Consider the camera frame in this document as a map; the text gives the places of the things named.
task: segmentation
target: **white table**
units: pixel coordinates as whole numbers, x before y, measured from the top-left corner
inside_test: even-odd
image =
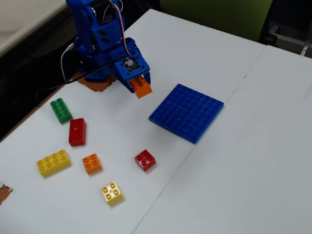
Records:
[[[135,234],[312,230],[312,60],[267,47]]]
[[[86,120],[85,146],[69,145],[69,123],[58,122],[50,101],[1,142],[0,180],[16,193],[0,206],[4,233],[134,231],[195,146],[150,122],[150,114],[178,83],[226,102],[265,49],[153,10],[126,36],[136,40],[151,67],[153,93],[138,100],[119,82],[103,93],[79,83],[66,85],[51,101],[62,97],[74,118]],[[36,161],[63,148],[72,166],[42,178]],[[156,158],[147,173],[134,161],[144,149]],[[92,153],[104,171],[88,176],[81,159]],[[125,199],[110,207],[101,188],[112,181]]]
[[[65,8],[65,0],[1,0],[0,56]]]

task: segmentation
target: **chair leg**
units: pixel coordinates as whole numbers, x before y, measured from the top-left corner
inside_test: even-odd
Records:
[[[311,41],[312,41],[312,22],[311,22],[311,25],[310,25],[310,29],[309,29],[309,32],[308,32],[308,35],[307,35],[307,39],[306,39],[306,42],[304,44],[304,47],[303,47],[303,50],[301,52],[301,55],[302,56],[305,56],[310,44],[311,44]]]

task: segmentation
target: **black cable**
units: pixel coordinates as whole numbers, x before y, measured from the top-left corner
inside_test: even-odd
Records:
[[[32,60],[37,60],[37,58],[30,56],[29,54],[27,54],[22,48],[20,48],[19,46],[17,46],[17,48],[21,51],[21,53],[24,55],[25,58],[29,58]]]
[[[97,72],[97,71],[101,70],[103,67],[106,67],[106,66],[108,66],[108,65],[110,65],[110,64],[112,64],[112,63],[114,63],[114,62],[117,62],[117,61],[119,61],[119,60],[126,59],[126,58],[127,58],[127,57],[117,58],[117,59],[112,60],[112,61],[110,61],[110,62],[107,62],[107,63],[105,63],[104,65],[101,65],[100,67],[98,67],[97,69],[95,69],[95,70],[93,70],[93,71],[91,71],[91,72],[88,72],[88,73],[86,73],[86,74],[84,74],[84,75],[82,75],[82,76],[80,76],[80,77],[78,77],[78,78],[75,78],[75,79],[71,80],[71,81],[64,82],[63,84],[60,84],[60,85],[57,85],[57,86],[54,86],[54,87],[51,87],[51,88],[47,88],[47,89],[43,89],[43,90],[38,90],[38,91],[36,92],[36,101],[38,102],[38,93],[39,93],[39,92],[44,92],[44,91],[56,89],[56,88],[59,88],[59,87],[65,85],[65,84],[74,83],[74,82],[77,81],[77,80],[80,80],[80,79],[82,79],[82,78],[84,78],[84,77],[87,77],[87,76],[93,74],[94,72]]]

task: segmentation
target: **lego brick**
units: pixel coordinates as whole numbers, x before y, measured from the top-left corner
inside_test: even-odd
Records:
[[[52,101],[50,105],[60,123],[65,123],[66,121],[73,118],[69,110],[67,109],[67,106],[65,105],[63,99],[58,98],[57,100]]]
[[[109,205],[112,205],[116,201],[122,199],[122,194],[115,182],[112,182],[109,185],[102,188],[102,193],[105,197],[106,202]]]
[[[137,77],[129,81],[131,87],[135,91],[137,98],[140,99],[152,92],[149,83],[143,77]]]
[[[97,154],[93,154],[83,158],[82,162],[88,174],[92,174],[94,172],[102,170],[102,166],[99,162]]]
[[[40,174],[45,177],[63,167],[70,165],[70,160],[65,150],[58,151],[37,162]]]
[[[149,120],[196,144],[224,103],[178,84]]]
[[[155,158],[147,150],[136,156],[135,160],[143,171],[147,171],[151,166],[156,164]]]
[[[83,118],[71,119],[69,128],[69,144],[84,145],[86,141],[86,122]]]

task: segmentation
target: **yellow lego brick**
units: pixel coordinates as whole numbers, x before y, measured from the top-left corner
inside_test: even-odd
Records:
[[[102,193],[109,205],[112,205],[116,201],[122,199],[122,194],[115,182],[102,188]]]
[[[40,174],[45,177],[59,169],[70,165],[70,160],[65,150],[58,151],[37,162]]]

